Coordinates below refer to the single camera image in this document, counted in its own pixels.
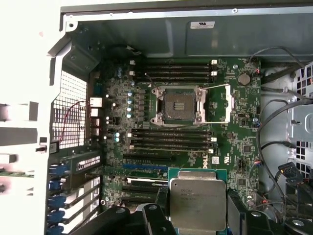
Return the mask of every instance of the screw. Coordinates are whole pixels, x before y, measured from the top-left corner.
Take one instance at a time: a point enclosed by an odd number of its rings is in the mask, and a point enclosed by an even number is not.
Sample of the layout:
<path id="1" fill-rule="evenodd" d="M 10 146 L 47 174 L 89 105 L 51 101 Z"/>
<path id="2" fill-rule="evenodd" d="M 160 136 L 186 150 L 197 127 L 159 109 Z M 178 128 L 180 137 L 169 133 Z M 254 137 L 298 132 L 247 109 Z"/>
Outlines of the screw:
<path id="1" fill-rule="evenodd" d="M 155 206 L 155 205 L 149 206 L 149 210 L 156 210 L 156 209 L 157 209 L 157 206 Z"/>
<path id="2" fill-rule="evenodd" d="M 117 214 L 121 214 L 121 213 L 123 213 L 124 211 L 125 211 L 124 208 L 120 208 L 120 209 L 118 209 L 118 210 L 116 211 L 116 213 L 117 213 Z"/>
<path id="3" fill-rule="evenodd" d="M 304 226 L 304 223 L 303 223 L 302 221 L 300 221 L 300 220 L 295 219 L 295 220 L 293 220 L 292 222 L 293 222 L 296 226 Z"/>
<path id="4" fill-rule="evenodd" d="M 261 214 L 256 211 L 251 212 L 251 215 L 253 215 L 254 217 L 261 217 Z"/>

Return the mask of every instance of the motherboard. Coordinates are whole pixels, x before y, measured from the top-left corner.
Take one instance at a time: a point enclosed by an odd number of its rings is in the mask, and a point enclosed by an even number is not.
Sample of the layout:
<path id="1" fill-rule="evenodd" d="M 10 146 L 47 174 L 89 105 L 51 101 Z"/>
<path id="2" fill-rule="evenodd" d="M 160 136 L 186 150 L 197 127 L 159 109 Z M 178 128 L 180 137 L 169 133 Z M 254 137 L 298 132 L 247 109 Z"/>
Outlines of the motherboard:
<path id="1" fill-rule="evenodd" d="M 227 187 L 254 204 L 248 183 L 257 158 L 261 80 L 244 58 L 104 61 L 94 95 L 103 98 L 99 132 L 104 207 L 153 203 L 168 168 L 227 170 Z M 252 185 L 258 182 L 252 173 Z"/>

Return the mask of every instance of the label sticker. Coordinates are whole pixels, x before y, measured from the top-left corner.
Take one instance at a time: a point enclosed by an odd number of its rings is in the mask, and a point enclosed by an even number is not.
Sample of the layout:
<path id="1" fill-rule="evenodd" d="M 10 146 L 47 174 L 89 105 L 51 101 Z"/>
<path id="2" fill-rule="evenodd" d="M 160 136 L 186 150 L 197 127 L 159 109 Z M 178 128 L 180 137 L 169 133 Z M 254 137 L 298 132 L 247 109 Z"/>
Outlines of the label sticker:
<path id="1" fill-rule="evenodd" d="M 191 29 L 214 28 L 215 21 L 191 22 Z"/>
<path id="2" fill-rule="evenodd" d="M 220 157 L 212 157 L 212 164 L 220 164 Z"/>
<path id="3" fill-rule="evenodd" d="M 56 153 L 58 151 L 57 143 L 51 143 L 49 153 Z"/>

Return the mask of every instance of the cpu socket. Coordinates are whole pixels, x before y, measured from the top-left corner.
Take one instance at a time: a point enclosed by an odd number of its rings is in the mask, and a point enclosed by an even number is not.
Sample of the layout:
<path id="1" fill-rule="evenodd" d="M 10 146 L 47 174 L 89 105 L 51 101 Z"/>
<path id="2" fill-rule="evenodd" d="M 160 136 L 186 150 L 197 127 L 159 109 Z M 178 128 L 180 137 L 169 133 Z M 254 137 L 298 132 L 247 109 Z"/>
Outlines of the cpu socket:
<path id="1" fill-rule="evenodd" d="M 156 96 L 156 116 L 150 122 L 176 127 L 205 122 L 206 91 L 198 86 L 161 86 L 152 89 Z"/>

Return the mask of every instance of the dell logo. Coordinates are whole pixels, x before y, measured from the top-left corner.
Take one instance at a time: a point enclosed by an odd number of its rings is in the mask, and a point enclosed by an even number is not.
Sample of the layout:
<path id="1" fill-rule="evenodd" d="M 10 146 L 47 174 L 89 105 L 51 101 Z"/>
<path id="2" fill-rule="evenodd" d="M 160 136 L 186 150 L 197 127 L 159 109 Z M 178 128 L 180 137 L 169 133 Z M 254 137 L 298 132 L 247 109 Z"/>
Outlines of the dell logo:
<path id="1" fill-rule="evenodd" d="M 208 156 L 203 156 L 203 169 L 207 169 L 207 160 L 208 160 Z"/>

